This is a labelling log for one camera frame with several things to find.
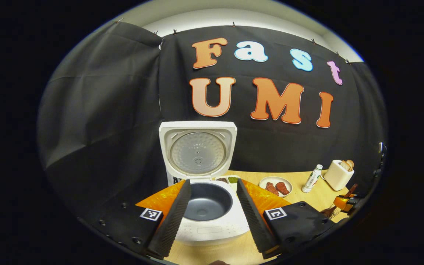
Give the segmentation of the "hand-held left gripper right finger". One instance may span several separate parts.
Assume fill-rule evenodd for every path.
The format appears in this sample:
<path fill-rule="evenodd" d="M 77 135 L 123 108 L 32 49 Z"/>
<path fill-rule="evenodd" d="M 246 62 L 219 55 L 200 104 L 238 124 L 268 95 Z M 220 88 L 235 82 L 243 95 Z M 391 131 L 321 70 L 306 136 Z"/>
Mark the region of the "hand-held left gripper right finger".
<path fill-rule="evenodd" d="M 289 203 L 243 179 L 237 182 L 237 196 L 264 259 L 296 255 L 336 225 L 304 201 Z"/>

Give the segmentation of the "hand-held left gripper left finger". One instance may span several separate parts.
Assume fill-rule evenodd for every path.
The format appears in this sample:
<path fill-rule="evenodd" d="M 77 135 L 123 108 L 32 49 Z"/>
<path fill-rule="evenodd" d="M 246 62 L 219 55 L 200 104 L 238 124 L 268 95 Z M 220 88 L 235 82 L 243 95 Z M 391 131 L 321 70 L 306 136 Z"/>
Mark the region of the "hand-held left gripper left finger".
<path fill-rule="evenodd" d="M 168 257 L 191 196 L 190 180 L 183 180 L 134 203 L 116 196 L 91 220 L 80 222 L 111 245 L 131 255 Z"/>

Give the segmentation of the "brown wooden spoon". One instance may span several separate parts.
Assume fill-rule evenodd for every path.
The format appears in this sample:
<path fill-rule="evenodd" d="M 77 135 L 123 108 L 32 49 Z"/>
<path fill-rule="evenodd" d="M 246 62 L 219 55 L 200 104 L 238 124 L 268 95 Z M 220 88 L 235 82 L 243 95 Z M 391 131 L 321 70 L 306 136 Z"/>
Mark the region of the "brown wooden spoon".
<path fill-rule="evenodd" d="M 352 188 L 350 188 L 345 195 L 338 195 L 338 196 L 342 196 L 342 197 L 345 197 L 345 198 L 347 198 L 347 197 L 350 198 L 349 201 L 348 201 L 348 203 L 347 203 L 348 206 L 350 207 L 349 211 L 341 211 L 341 212 L 343 212 L 343 213 L 349 213 L 352 210 L 352 208 L 356 205 L 356 203 L 357 203 L 357 199 L 356 199 L 357 194 L 355 194 L 354 191 L 357 188 L 357 186 L 358 186 L 357 184 L 354 184 L 352 186 Z M 323 215 L 325 215 L 325 217 L 329 218 L 329 216 L 331 215 L 331 213 L 333 212 L 333 210 L 335 208 L 336 208 L 336 206 L 334 204 L 332 204 L 329 208 L 320 211 L 320 213 L 322 213 Z"/>

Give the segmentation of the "white rice cooker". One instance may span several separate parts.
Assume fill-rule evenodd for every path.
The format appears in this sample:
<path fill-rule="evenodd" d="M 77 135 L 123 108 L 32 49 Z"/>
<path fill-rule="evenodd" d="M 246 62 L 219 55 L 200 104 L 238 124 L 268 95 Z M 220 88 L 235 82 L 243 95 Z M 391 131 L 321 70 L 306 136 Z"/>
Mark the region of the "white rice cooker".
<path fill-rule="evenodd" d="M 160 147 L 168 184 L 190 180 L 191 196 L 176 240 L 185 245 L 230 243 L 249 231 L 237 192 L 214 178 L 227 176 L 237 138 L 233 122 L 162 122 Z"/>

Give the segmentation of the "white toaster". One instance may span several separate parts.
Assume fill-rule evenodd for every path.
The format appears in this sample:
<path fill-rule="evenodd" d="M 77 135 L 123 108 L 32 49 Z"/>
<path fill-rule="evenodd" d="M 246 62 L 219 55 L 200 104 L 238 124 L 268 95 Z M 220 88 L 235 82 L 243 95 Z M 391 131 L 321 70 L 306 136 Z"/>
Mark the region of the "white toaster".
<path fill-rule="evenodd" d="M 325 181 L 334 191 L 342 190 L 349 182 L 355 171 L 346 171 L 340 166 L 341 160 L 333 160 L 327 172 L 323 175 Z"/>

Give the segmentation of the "white drink bottle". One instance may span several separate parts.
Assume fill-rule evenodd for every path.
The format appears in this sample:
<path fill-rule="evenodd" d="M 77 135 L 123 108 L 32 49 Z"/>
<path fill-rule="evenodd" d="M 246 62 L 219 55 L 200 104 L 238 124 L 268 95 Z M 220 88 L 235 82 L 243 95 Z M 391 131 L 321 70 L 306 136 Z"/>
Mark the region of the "white drink bottle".
<path fill-rule="evenodd" d="M 308 177 L 306 183 L 302 187 L 302 192 L 309 193 L 317 181 L 321 178 L 322 175 L 322 168 L 323 166 L 318 164 L 316 168 L 311 172 L 310 176 Z"/>

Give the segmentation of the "white divided condiment dish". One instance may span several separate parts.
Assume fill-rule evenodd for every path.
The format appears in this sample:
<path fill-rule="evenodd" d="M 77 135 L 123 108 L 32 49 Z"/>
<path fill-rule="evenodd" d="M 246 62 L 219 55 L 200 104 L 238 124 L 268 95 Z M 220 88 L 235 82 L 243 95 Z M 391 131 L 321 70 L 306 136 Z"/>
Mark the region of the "white divided condiment dish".
<path fill-rule="evenodd" d="M 219 176 L 214 178 L 214 180 L 216 181 L 222 181 L 227 183 L 234 192 L 237 191 L 237 183 L 238 183 L 238 179 L 240 179 L 239 176 Z"/>

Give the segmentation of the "white round plate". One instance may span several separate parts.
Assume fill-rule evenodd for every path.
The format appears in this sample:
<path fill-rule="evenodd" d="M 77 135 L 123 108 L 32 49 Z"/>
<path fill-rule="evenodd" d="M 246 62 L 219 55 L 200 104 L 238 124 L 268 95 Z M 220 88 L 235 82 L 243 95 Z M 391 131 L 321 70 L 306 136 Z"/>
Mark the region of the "white round plate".
<path fill-rule="evenodd" d="M 286 179 L 284 179 L 284 178 L 281 178 L 281 177 L 278 177 L 278 176 L 269 176 L 269 177 L 265 177 L 264 179 L 261 179 L 261 181 L 259 182 L 259 187 L 261 187 L 261 188 L 263 188 L 263 189 L 265 189 L 265 187 L 266 187 L 266 183 L 267 182 L 271 182 L 271 183 L 273 183 L 274 184 L 274 186 L 276 185 L 276 183 L 278 183 L 278 182 L 284 182 L 285 184 L 286 184 L 286 186 L 287 186 L 287 188 L 288 188 L 288 190 L 290 191 L 290 193 L 291 193 L 291 191 L 293 190 L 293 186 L 292 186 L 292 184 L 288 181 L 288 180 L 286 180 Z M 279 193 L 279 198 L 284 198 L 284 197 L 286 197 L 286 196 L 288 196 L 288 195 L 282 195 L 281 193 Z"/>

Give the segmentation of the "black backdrop cloth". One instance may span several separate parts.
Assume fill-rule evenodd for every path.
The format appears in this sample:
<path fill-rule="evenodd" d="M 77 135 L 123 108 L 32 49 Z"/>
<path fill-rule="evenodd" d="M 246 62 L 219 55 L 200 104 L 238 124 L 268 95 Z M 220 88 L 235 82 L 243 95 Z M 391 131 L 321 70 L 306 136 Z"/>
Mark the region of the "black backdrop cloth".
<path fill-rule="evenodd" d="M 167 187 L 159 126 L 237 126 L 230 170 L 304 172 L 351 159 L 367 194 L 388 145 L 388 117 L 366 63 L 285 32 L 212 26 L 165 37 L 126 22 L 74 47 L 38 117 L 42 164 L 67 208 L 97 223 Z"/>

